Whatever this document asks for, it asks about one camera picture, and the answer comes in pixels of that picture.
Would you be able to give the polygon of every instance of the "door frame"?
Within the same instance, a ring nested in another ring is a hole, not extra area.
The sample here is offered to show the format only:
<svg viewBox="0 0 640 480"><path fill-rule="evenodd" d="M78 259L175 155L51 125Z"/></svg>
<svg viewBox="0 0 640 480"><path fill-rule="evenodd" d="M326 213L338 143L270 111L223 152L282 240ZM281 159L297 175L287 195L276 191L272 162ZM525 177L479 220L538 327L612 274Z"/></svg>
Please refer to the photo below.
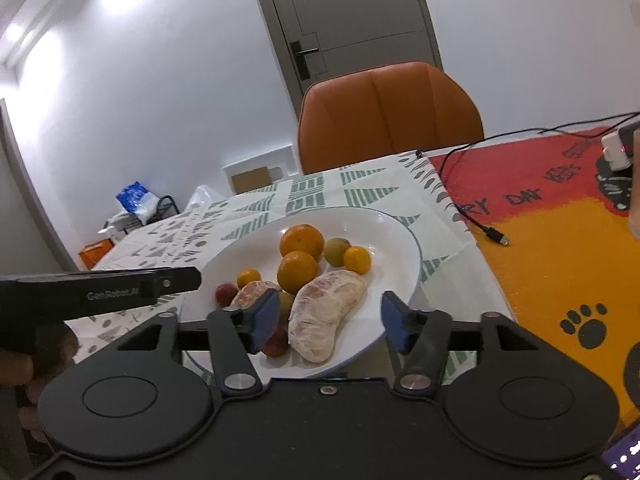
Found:
<svg viewBox="0 0 640 480"><path fill-rule="evenodd" d="M299 116L300 108L302 108L304 92L302 91L302 88L300 88L298 73L296 72L296 67L289 51L289 45L278 17L275 2L273 0L258 0L258 3L260 4L262 15L271 37L271 43L273 44L276 58L278 59L280 69L282 70L285 85L289 91L293 109L296 111L296 115ZM420 5L420 10L422 11L422 18L427 30L429 43L431 44L431 49L433 51L434 63L436 67L442 69L442 58L440 57L440 49L436 40L435 30L433 29L427 0L418 0L418 3Z"/></svg>
<svg viewBox="0 0 640 480"><path fill-rule="evenodd" d="M0 149L4 151L4 155L9 162L9 170L18 186L18 191L45 245L63 270L78 271L78 266L53 228L53 224L38 198L33 182L22 160L4 99L0 99Z"/></svg>

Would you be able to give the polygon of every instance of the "door handle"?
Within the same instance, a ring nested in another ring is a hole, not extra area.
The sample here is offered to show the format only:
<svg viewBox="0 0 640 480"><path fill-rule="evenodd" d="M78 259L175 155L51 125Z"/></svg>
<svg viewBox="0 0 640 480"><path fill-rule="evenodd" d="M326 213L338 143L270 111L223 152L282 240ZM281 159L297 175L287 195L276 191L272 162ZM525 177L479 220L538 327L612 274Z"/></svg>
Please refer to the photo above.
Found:
<svg viewBox="0 0 640 480"><path fill-rule="evenodd" d="M289 43L291 47L291 52L293 54L293 59L296 61L296 67L298 69L298 73L300 74L300 80L306 81L307 79L311 79L311 75L309 74L309 67L306 65L305 56L308 54L315 54L316 52L320 52L319 48L310 48L308 50L302 50L299 41L292 41Z"/></svg>

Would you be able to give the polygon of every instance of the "red fruit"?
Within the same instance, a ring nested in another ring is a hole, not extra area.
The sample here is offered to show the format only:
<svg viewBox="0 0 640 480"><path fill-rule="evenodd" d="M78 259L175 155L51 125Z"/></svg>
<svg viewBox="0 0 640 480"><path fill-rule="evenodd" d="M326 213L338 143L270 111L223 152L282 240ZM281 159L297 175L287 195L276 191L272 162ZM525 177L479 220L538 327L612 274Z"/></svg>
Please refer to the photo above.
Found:
<svg viewBox="0 0 640 480"><path fill-rule="evenodd" d="M236 297L238 288L233 283L223 283L216 289L216 303L218 306L229 306Z"/></svg>
<svg viewBox="0 0 640 480"><path fill-rule="evenodd" d="M269 340L260 348L263 354L268 357L281 357L289 351L289 335L283 327L279 326L269 338Z"/></svg>

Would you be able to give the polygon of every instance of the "screw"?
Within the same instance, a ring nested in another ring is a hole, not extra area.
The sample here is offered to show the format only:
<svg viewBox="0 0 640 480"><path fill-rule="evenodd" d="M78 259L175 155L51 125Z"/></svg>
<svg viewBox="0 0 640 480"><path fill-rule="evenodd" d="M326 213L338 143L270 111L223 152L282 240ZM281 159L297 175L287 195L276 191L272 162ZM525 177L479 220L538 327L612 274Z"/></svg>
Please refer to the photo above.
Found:
<svg viewBox="0 0 640 480"><path fill-rule="evenodd" d="M422 374L409 374L400 379L400 386L406 390L426 390L431 386L431 379Z"/></svg>
<svg viewBox="0 0 640 480"><path fill-rule="evenodd" d="M338 388L335 386L321 386L320 393L323 395L335 395L338 393Z"/></svg>
<svg viewBox="0 0 640 480"><path fill-rule="evenodd" d="M248 390L255 384L255 377L249 374L232 374L225 379L225 386L232 390Z"/></svg>

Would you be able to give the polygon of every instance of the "white plate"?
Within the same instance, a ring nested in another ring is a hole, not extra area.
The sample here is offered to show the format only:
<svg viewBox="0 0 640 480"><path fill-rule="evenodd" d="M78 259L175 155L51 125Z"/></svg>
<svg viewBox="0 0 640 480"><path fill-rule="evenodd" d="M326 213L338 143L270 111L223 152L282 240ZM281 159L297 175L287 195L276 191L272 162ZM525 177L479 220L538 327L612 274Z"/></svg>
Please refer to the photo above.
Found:
<svg viewBox="0 0 640 480"><path fill-rule="evenodd" d="M311 224L329 238L346 238L351 245L366 247L372 258L371 270L364 276L367 291L356 307L340 323L334 351L324 363L305 361L290 350L285 356L271 358L250 355L263 383L271 378L309 378L344 366L375 344L384 334L380 319L380 296L394 291L406 304L418 290L422 255L414 234L395 218L373 209L331 207L314 209L281 218L255 230L225 248L202 270L202 285L185 296L181 319L205 319L216 308L214 292L221 283L236 282L243 269L260 272L263 280L277 283L280 265L278 250L282 234L298 224ZM322 259L321 269L333 267ZM201 367L210 369L208 352L191 352Z"/></svg>

